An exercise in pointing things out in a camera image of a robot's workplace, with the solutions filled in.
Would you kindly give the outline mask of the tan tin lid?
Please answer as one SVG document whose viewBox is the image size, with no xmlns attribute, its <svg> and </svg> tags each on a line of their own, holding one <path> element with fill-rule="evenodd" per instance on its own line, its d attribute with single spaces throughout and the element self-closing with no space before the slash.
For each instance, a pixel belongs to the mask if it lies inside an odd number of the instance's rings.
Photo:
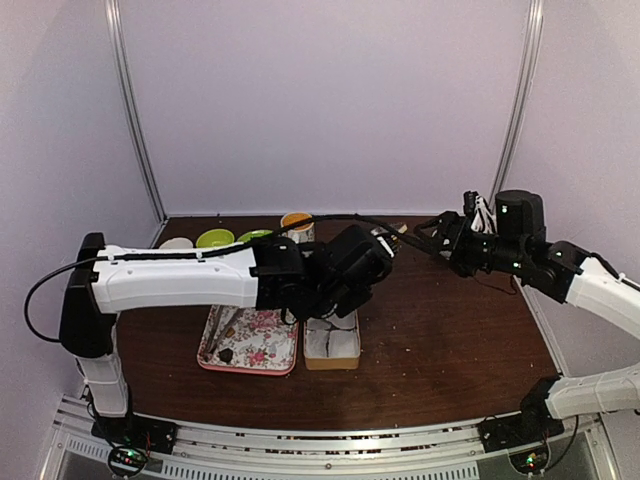
<svg viewBox="0 0 640 480">
<path fill-rule="evenodd" d="M 392 223 L 390 228 L 401 234 L 405 234 L 408 230 L 406 223 Z M 400 247 L 400 240 L 398 237 L 386 227 L 376 226 L 370 230 L 370 233 L 377 237 L 380 241 L 384 241 L 385 244 L 394 252 L 397 252 Z"/>
</svg>

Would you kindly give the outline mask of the metal tongs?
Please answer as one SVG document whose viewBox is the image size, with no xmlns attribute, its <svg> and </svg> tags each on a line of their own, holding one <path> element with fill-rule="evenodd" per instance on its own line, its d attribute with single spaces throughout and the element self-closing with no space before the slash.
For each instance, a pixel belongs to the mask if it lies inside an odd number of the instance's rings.
<svg viewBox="0 0 640 480">
<path fill-rule="evenodd" d="M 215 350 L 217 349 L 221 340 L 232 329 L 237 322 L 241 314 L 241 309 L 238 307 L 222 307 L 220 306 L 216 314 L 214 315 L 214 321 L 211 325 L 210 336 L 205 343 L 204 352 L 202 358 L 205 361 L 210 361 L 213 357 Z"/>
</svg>

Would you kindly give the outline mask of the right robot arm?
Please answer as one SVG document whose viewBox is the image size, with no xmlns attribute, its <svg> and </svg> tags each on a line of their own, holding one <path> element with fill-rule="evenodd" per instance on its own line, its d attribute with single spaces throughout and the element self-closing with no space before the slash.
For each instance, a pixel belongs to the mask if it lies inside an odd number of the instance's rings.
<svg viewBox="0 0 640 480">
<path fill-rule="evenodd" d="M 504 190 L 489 205 L 477 192 L 467 191 L 462 212 L 445 211 L 415 225 L 411 241 L 421 251 L 443 258 L 461 277 L 509 274 L 558 304 L 639 335 L 638 282 L 599 253 L 569 241 L 548 241 L 538 194 Z M 557 375 L 538 381 L 525 396 L 512 430 L 519 440 L 530 442 L 551 420 L 638 407 L 637 364 L 585 376 Z"/>
</svg>

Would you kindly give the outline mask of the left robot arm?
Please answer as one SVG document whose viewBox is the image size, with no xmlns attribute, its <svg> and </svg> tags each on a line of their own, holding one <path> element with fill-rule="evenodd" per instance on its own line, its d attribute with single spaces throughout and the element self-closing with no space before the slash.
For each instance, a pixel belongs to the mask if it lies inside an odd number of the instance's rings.
<svg viewBox="0 0 640 480">
<path fill-rule="evenodd" d="M 125 249 L 100 233 L 85 237 L 63 299 L 59 339 L 80 363 L 96 413 L 123 444 L 144 424 L 130 410 L 116 346 L 124 311 L 223 305 L 285 309 L 299 321 L 345 317 L 392 271 L 389 235 L 351 225 L 329 242 L 266 235 L 223 248 Z"/>
</svg>

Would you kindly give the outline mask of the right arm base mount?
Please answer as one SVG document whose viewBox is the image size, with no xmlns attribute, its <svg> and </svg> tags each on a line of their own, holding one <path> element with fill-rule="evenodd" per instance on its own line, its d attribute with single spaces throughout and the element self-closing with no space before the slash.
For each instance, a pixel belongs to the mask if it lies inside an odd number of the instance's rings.
<svg viewBox="0 0 640 480">
<path fill-rule="evenodd" d="M 549 390 L 559 375 L 538 380 L 520 402 L 518 413 L 488 416 L 478 425 L 478 433 L 486 453 L 512 450 L 537 444 L 528 452 L 516 452 L 511 464 L 518 473 L 540 475 L 552 464 L 549 440 L 565 431 L 562 420 L 554 419 L 546 406 Z"/>
</svg>

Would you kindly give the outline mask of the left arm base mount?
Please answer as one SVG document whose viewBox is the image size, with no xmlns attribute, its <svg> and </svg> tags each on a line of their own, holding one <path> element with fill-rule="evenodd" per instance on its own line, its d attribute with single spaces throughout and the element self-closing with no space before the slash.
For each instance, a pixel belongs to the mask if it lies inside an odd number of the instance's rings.
<svg viewBox="0 0 640 480">
<path fill-rule="evenodd" d="M 92 414 L 91 434 L 103 439 L 110 447 L 107 467 L 119 478 L 129 479 L 140 474 L 151 462 L 152 453 L 173 452 L 178 425 L 136 414 L 122 418 Z"/>
</svg>

